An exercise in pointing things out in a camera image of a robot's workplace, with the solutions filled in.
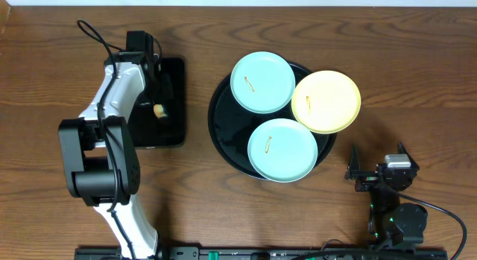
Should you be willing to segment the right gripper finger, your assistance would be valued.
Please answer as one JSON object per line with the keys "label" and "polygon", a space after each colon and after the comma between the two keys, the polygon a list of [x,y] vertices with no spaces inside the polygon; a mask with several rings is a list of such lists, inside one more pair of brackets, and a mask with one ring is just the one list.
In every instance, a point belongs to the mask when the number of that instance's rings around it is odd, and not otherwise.
{"label": "right gripper finger", "polygon": [[406,150],[404,144],[402,142],[397,143],[397,152],[399,155],[405,155],[407,160],[405,161],[405,166],[408,168],[419,169],[420,166],[416,163],[416,161],[412,158],[410,153]]}
{"label": "right gripper finger", "polygon": [[358,160],[358,152],[355,145],[351,147],[350,161],[345,173],[346,180],[355,180],[361,175],[361,168]]}

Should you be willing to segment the yellow green sponge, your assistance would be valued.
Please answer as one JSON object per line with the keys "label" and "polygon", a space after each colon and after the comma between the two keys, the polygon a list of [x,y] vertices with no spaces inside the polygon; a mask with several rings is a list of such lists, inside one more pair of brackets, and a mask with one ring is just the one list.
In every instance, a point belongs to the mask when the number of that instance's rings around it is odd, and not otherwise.
{"label": "yellow green sponge", "polygon": [[154,115],[158,118],[166,118],[168,116],[165,107],[162,104],[154,104],[153,106]]}

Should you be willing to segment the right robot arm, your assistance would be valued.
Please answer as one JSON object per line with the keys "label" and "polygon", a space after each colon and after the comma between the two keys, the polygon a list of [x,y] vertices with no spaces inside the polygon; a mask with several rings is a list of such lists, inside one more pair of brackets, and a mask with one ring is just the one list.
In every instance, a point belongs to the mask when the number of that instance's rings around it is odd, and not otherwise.
{"label": "right robot arm", "polygon": [[419,165],[401,142],[397,152],[385,156],[375,171],[360,168],[356,146],[352,146],[345,178],[354,180],[355,190],[370,194],[368,231],[376,240],[372,250],[412,251],[423,243],[428,213],[418,204],[401,203],[401,191],[407,189],[417,176]]}

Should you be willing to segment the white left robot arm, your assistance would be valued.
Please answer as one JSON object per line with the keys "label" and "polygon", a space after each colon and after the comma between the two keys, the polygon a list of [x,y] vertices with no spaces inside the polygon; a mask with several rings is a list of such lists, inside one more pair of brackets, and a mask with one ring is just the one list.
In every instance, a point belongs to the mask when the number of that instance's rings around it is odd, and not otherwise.
{"label": "white left robot arm", "polygon": [[137,194],[139,159],[128,122],[139,98],[155,84],[159,55],[119,52],[104,65],[104,79],[89,106],[60,122],[58,135],[73,197],[91,206],[120,243],[121,259],[159,259],[159,234]]}

